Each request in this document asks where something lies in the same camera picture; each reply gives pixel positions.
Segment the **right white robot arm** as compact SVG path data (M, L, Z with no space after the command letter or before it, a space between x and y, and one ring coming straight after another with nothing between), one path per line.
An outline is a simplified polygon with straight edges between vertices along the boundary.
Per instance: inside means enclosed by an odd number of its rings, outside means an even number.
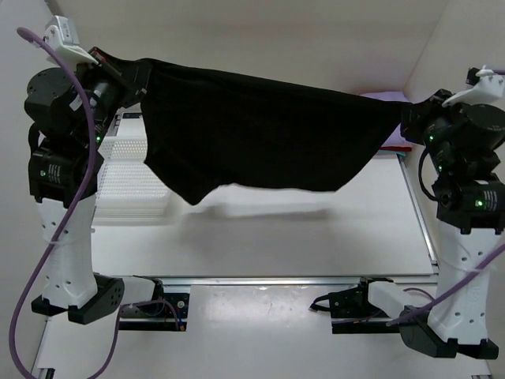
M504 113L473 89L442 89L404 115L402 135L424 146L437 173L432 190L442 253L436 296L415 306L396 284L374 280L355 294L354 309L367 317L383 311L403 343L424 355L496 359L486 317L489 266L504 250L504 184L496 175Z

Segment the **white plastic basket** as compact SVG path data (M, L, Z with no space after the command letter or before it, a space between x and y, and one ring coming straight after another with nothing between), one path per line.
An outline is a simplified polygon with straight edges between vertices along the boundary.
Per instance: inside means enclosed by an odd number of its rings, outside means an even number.
M145 137L104 137L99 147L96 225L160 223L168 217L171 191L144 163Z

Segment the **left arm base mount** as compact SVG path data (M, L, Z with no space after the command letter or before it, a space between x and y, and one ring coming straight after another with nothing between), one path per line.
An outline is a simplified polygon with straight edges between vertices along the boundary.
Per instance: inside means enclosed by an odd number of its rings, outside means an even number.
M188 324L190 289L188 286L168 285L161 279L150 278L153 294L146 300L130 301L119 308L120 331L185 332Z

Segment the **black t shirt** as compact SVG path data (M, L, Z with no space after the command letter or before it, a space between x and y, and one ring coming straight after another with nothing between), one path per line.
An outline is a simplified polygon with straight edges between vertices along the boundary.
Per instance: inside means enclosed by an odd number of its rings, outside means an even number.
M411 103L141 58L145 164L191 205L220 186L335 192Z

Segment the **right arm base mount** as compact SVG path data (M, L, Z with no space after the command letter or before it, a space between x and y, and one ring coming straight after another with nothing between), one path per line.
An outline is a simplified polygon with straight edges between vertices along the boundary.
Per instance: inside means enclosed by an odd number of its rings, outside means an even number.
M387 323L410 303L409 294L393 280L362 277L354 287L316 298L309 309L330 314L334 335L397 334L398 326Z

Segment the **purple folded t shirt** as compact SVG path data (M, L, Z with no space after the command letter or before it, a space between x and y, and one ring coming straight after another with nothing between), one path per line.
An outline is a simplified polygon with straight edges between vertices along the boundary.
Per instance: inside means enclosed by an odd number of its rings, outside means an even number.
M369 99L376 99L383 102L393 102L393 103L408 103L409 100L401 91L385 91L385 92L366 92L362 93L362 96ZM394 114L391 119L395 121L395 127L388 135L387 139L382 146L413 146L410 142L405 139L400 133L400 113Z

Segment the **small dark label plate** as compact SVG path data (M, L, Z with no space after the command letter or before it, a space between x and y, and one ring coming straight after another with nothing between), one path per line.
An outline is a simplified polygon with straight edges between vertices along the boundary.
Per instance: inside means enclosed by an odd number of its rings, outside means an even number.
M140 112L125 112L121 115L121 119L141 119L142 117Z

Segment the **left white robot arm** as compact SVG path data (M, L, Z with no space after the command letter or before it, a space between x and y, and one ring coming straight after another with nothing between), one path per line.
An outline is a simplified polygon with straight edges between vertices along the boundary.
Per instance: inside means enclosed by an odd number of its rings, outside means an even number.
M151 67L98 48L91 55L92 62L73 69L37 73L24 102L32 120L29 190L49 249L46 285L32 310L46 316L66 313L81 325L125 304L148 314L160 312L165 304L158 280L103 276L92 267L92 220L103 165L99 147L116 112L146 95Z

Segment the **red folded t shirt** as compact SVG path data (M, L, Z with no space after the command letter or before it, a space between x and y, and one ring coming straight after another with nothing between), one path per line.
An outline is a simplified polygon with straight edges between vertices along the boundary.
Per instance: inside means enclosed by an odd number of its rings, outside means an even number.
M411 146L382 146L380 148L381 151L389 151L389 152L411 152Z

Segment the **aluminium rail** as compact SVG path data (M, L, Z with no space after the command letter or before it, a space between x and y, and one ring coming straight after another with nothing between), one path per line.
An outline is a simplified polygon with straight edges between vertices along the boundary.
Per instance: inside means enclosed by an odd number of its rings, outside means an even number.
M155 279L165 286L344 286L357 284L361 276L140 276L145 279ZM369 279L389 278L397 284L434 285L437 275L427 276L366 276Z

